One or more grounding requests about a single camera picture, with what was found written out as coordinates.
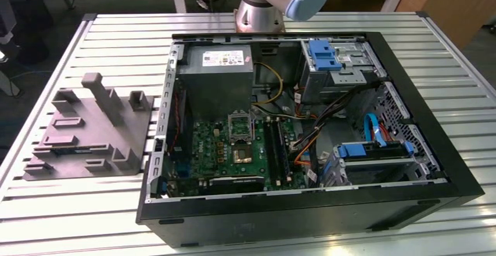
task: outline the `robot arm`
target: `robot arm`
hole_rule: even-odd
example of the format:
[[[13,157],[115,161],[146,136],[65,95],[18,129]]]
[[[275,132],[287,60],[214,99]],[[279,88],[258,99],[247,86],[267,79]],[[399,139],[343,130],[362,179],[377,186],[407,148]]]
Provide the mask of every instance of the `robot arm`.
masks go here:
[[[235,14],[237,31],[245,33],[283,30],[282,12],[294,21],[306,21],[325,0],[241,0]]]

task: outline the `yellow wire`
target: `yellow wire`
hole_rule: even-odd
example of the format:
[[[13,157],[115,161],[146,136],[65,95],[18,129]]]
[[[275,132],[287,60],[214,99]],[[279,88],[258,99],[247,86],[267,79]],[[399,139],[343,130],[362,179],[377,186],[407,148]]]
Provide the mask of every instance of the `yellow wire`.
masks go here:
[[[263,100],[263,101],[258,101],[258,102],[253,103],[253,105],[261,105],[261,104],[266,104],[266,103],[270,103],[271,101],[274,101],[277,99],[277,97],[282,94],[282,78],[279,77],[277,71],[274,71],[273,68],[269,67],[266,64],[259,63],[259,62],[254,62],[253,64],[258,64],[258,65],[263,66],[267,70],[271,71],[271,73],[275,75],[275,77],[278,79],[278,92],[273,96],[273,98],[270,98],[269,100]]]

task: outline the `black rubber edge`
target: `black rubber edge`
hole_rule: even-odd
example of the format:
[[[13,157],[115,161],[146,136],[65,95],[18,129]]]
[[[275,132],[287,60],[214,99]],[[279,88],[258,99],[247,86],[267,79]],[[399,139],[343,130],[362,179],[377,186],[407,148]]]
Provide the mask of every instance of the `black rubber edge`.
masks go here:
[[[251,2],[250,0],[242,0],[242,1],[250,6],[254,6],[255,8],[270,8],[273,6],[267,2]]]
[[[427,13],[425,11],[415,11],[415,15],[419,17],[419,18],[430,18]]]
[[[82,21],[93,21],[95,19],[95,13],[86,13],[82,16]]]

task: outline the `green circuit board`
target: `green circuit board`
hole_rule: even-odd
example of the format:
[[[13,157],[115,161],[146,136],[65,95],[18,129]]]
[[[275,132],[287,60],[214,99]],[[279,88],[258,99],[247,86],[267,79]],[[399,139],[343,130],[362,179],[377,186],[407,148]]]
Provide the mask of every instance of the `green circuit board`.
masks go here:
[[[263,136],[265,121],[255,120],[251,123],[251,142],[229,142],[227,121],[199,121],[193,124],[193,158],[190,163],[190,179],[207,179],[227,176],[261,176],[265,179],[265,191],[303,188],[303,175],[291,172],[289,181],[274,185],[270,181],[269,162],[265,150]],[[290,120],[281,120],[279,127],[286,143],[294,140],[294,129]],[[182,189],[189,189],[182,196],[194,196],[195,181]]]

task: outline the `motherboard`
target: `motherboard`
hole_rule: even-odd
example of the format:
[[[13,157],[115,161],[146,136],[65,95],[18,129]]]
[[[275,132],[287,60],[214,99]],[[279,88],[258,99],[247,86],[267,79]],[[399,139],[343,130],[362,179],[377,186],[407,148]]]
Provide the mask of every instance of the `motherboard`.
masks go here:
[[[231,124],[227,120],[194,122],[191,160],[178,164],[179,195],[305,188],[302,170],[291,162],[291,120],[231,120]],[[249,132],[250,140],[231,141],[233,131]]]

